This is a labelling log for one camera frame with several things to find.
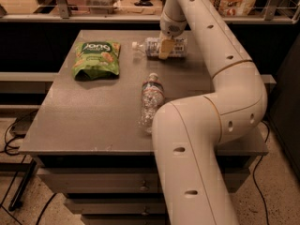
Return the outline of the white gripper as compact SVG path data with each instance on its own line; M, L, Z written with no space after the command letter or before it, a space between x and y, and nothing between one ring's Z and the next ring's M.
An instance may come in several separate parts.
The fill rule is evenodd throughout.
M183 34L187 21L175 21L163 14L160 18L160 47L158 52L159 59L167 59L174 46L174 38Z

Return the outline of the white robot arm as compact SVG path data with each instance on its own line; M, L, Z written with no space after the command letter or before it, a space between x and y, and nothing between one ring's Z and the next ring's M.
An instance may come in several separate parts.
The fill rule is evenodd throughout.
M152 141L171 225L239 225L217 163L218 145L263 119L267 94L252 59L209 0L167 0L160 28L190 28L214 90L170 101L156 113Z

